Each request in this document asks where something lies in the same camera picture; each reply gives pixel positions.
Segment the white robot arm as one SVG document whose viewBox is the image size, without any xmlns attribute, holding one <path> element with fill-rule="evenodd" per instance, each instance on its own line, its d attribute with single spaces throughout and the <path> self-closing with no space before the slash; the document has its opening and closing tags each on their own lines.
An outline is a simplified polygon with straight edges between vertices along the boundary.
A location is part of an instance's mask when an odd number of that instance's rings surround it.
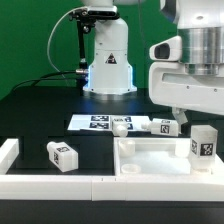
<svg viewBox="0 0 224 224">
<path fill-rule="evenodd" d="M 128 26 L 117 19 L 118 4 L 136 0 L 82 0 L 83 15 L 96 20 L 94 60 L 84 91 L 96 96 L 134 92 L 127 60 Z M 153 45 L 149 97 L 169 106 L 179 123 L 186 110 L 224 115 L 224 0 L 160 0 L 177 35 Z"/>
</svg>

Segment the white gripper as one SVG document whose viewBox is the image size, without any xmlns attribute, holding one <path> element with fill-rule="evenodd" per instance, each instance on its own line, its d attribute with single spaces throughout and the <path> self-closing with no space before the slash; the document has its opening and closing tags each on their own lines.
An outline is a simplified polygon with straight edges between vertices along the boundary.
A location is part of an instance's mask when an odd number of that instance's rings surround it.
<svg viewBox="0 0 224 224">
<path fill-rule="evenodd" d="M 224 115 L 224 66 L 217 75 L 190 75 L 180 63 L 154 62 L 149 69 L 149 97 L 154 104 L 173 107 L 179 125 L 185 110 Z"/>
</svg>

